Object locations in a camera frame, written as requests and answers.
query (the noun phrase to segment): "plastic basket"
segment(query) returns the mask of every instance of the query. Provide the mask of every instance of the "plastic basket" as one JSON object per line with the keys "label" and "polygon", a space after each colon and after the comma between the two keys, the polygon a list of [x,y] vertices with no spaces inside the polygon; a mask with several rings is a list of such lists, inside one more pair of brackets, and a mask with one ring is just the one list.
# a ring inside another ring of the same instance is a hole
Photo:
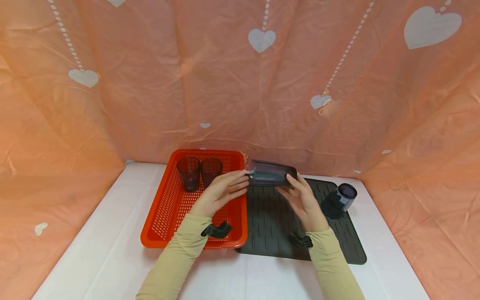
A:
{"label": "plastic basket", "polygon": [[[245,168],[242,153],[236,151],[177,150],[172,153],[140,235],[145,247],[165,248],[204,191],[202,180],[196,192],[186,192],[183,189],[176,165],[186,156],[196,157],[200,161],[209,157],[218,158],[223,163],[222,174]],[[232,230],[223,239],[209,237],[205,249],[239,248],[245,244],[248,237],[246,195],[227,203],[214,215],[212,223],[218,226],[223,221],[227,221]]]}

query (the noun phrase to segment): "sleeve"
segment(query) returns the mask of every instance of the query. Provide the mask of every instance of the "sleeve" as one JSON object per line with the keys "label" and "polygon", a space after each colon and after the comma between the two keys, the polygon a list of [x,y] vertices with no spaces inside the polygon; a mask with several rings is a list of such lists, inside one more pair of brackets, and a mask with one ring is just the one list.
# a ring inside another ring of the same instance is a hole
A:
{"label": "sleeve", "polygon": [[212,223],[208,217],[187,214],[177,232],[148,272],[135,300],[174,300],[205,247],[208,237],[202,231]]}
{"label": "sleeve", "polygon": [[309,249],[310,258],[324,299],[365,300],[333,230],[307,232],[307,235],[313,242],[313,247]]}

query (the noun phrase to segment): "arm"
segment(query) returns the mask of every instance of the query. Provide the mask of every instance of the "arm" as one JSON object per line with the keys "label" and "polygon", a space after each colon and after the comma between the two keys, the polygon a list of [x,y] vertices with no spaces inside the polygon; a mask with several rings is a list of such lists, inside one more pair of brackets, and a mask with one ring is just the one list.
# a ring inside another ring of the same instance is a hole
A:
{"label": "arm", "polygon": [[325,300],[365,300],[310,185],[300,174],[297,178],[298,181],[287,175],[295,189],[282,187],[277,190],[288,200],[312,239],[310,258]]}
{"label": "arm", "polygon": [[208,237],[201,233],[213,215],[230,200],[247,192],[245,171],[234,171],[213,180],[185,216],[177,232],[150,270],[135,300],[175,300]]}
{"label": "arm", "polygon": [[313,242],[310,258],[325,300],[365,300],[333,230],[307,232],[307,235]]}
{"label": "arm", "polygon": [[173,300],[200,255],[208,237],[202,231],[211,224],[209,217],[187,214],[172,240],[148,272],[135,300]]}

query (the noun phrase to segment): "pink backdrop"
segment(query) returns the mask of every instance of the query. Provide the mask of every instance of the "pink backdrop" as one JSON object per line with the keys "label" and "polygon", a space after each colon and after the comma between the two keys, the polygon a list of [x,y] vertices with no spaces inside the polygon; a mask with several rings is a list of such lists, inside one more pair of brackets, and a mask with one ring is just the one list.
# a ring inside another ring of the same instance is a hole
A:
{"label": "pink backdrop", "polygon": [[207,148],[360,178],[430,297],[480,299],[479,14],[475,0],[1,2],[0,298],[33,295],[125,160]]}

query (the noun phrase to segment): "dotted line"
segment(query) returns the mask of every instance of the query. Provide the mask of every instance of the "dotted line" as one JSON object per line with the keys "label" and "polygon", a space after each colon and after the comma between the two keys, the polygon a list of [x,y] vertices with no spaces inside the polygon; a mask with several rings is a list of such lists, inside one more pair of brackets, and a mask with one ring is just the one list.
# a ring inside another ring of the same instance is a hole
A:
{"label": "dotted line", "polygon": [[447,9],[447,6],[450,5],[451,3],[452,3],[452,0],[446,0],[446,1],[445,1],[445,6],[442,6],[442,7],[440,8],[440,11],[443,12],[444,10],[446,10],[446,9]]}
{"label": "dotted line", "polygon": [[270,7],[269,2],[270,0],[267,0],[267,4],[265,4],[264,26],[262,27],[262,31],[265,31],[265,26],[267,26],[268,8]]}
{"label": "dotted line", "polygon": [[373,7],[374,4],[375,4],[375,0],[372,0],[372,1],[370,2],[369,8],[367,8],[367,11],[366,11],[365,14],[363,15],[363,20],[360,22],[360,25],[357,27],[357,31],[355,31],[355,34],[354,34],[354,36],[352,37],[352,40],[351,40],[350,43],[348,44],[347,49],[345,50],[345,52],[343,53],[342,58],[340,59],[340,62],[338,63],[335,71],[333,72],[332,76],[330,77],[330,80],[328,81],[328,84],[327,84],[326,88],[324,89],[323,95],[325,95],[325,94],[327,93],[328,88],[330,87],[330,85],[332,84],[333,80],[335,79],[335,76],[336,76],[336,74],[338,73],[338,70],[340,70],[340,66],[343,64],[343,61],[344,61],[345,58],[347,57],[347,53],[350,51],[350,48],[352,48],[353,42],[355,41],[355,39],[357,38],[357,35],[359,34],[360,30],[362,29],[363,24],[365,23],[365,19],[368,17],[369,12],[372,11],[372,7]]}
{"label": "dotted line", "polygon": [[57,7],[53,3],[53,0],[47,0],[48,3],[50,3],[50,8],[53,10],[53,14],[55,15],[55,19],[57,20],[57,24],[60,26],[60,31],[63,32],[63,36],[65,37],[65,41],[67,42],[67,46],[69,47],[70,51],[72,52],[73,59],[76,60],[76,63],[78,67],[80,68],[80,71],[84,72],[84,67],[82,65],[82,62],[78,59],[77,53],[75,52],[75,48],[73,48],[72,41],[70,40],[70,37],[67,33],[67,29],[63,26],[63,23],[60,18],[60,13],[57,11]]}

